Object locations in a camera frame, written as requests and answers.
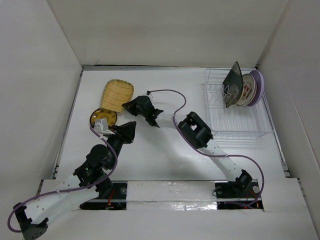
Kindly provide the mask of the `yellow brown rimmed round plate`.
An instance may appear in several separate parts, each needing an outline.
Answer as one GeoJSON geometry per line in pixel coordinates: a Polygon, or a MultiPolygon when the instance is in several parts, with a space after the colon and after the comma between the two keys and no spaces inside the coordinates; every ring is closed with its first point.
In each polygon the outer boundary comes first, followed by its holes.
{"type": "Polygon", "coordinates": [[[95,120],[98,119],[106,119],[108,126],[111,127],[116,124],[118,120],[118,115],[115,111],[108,110],[105,108],[98,108],[96,109],[89,118],[89,123],[93,127],[95,120]]]}

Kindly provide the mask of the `yellow bamboo pattern tray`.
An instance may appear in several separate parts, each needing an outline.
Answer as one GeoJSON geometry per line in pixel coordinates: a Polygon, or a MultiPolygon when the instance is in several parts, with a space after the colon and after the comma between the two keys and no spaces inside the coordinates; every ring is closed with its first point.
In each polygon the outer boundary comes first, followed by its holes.
{"type": "Polygon", "coordinates": [[[125,110],[122,105],[131,101],[134,90],[130,82],[122,79],[109,80],[102,92],[100,108],[122,113],[125,110]]]}

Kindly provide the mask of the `black square floral plate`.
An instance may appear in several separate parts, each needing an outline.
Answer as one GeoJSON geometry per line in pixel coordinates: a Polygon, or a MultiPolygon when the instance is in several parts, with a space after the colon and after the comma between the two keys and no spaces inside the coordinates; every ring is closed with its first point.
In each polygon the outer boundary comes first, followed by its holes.
{"type": "Polygon", "coordinates": [[[225,77],[222,86],[224,104],[226,108],[229,108],[239,101],[244,87],[243,74],[238,61],[233,64],[231,70],[225,77]]]}

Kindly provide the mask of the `white plate with red pattern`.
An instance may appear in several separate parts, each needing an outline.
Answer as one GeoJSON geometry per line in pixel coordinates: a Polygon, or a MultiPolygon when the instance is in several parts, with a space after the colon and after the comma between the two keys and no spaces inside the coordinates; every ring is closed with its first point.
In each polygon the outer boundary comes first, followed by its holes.
{"type": "Polygon", "coordinates": [[[247,101],[250,98],[250,94],[254,88],[253,79],[250,74],[244,74],[242,76],[243,79],[243,89],[240,96],[240,99],[236,103],[237,106],[246,106],[247,101]]]}

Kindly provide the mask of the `purple round plate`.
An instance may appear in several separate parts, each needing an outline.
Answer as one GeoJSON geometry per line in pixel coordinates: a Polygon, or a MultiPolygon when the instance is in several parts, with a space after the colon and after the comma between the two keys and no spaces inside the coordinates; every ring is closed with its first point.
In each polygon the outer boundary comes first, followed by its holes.
{"type": "Polygon", "coordinates": [[[258,70],[252,70],[250,74],[253,76],[253,79],[256,83],[256,94],[252,101],[247,105],[249,107],[252,107],[259,103],[259,101],[262,99],[264,90],[265,90],[265,80],[263,75],[258,70]]]}

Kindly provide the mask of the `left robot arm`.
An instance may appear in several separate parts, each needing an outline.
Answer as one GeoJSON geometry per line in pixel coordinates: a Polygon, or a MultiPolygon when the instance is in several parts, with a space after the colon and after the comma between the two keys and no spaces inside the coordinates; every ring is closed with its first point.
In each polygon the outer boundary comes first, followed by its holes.
{"type": "Polygon", "coordinates": [[[18,232],[25,240],[38,239],[55,220],[81,204],[112,195],[110,175],[116,169],[123,145],[133,142],[136,125],[135,121],[129,121],[108,128],[97,121],[94,127],[90,127],[103,144],[93,146],[83,164],[53,190],[14,206],[10,215],[16,217],[20,227],[18,232]]]}

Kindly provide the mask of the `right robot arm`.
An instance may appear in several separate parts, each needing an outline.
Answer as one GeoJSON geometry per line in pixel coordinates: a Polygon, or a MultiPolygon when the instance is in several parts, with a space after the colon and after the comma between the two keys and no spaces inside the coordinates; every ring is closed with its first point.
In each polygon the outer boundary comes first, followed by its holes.
{"type": "Polygon", "coordinates": [[[249,191],[253,180],[251,175],[218,146],[210,127],[194,111],[187,115],[169,113],[155,108],[146,95],[140,95],[124,103],[122,107],[131,115],[144,117],[152,127],[177,130],[191,148],[209,157],[222,171],[226,180],[231,183],[231,191],[235,196],[242,197],[249,191]]]}

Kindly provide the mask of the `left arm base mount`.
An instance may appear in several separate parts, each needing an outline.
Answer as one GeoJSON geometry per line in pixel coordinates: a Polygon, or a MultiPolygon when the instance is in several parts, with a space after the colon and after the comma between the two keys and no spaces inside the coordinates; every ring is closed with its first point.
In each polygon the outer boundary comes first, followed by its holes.
{"type": "Polygon", "coordinates": [[[107,196],[98,196],[82,203],[79,208],[87,211],[122,211],[127,209],[127,181],[112,181],[112,190],[107,196]]]}

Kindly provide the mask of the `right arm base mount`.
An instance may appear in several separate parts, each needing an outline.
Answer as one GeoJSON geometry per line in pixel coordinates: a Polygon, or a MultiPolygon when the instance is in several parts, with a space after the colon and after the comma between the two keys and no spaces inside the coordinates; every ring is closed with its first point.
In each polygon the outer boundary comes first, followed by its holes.
{"type": "Polygon", "coordinates": [[[235,184],[229,181],[216,181],[212,190],[212,196],[216,198],[218,210],[263,210],[261,197],[250,205],[259,193],[260,187],[256,179],[245,190],[237,190],[235,184]]]}

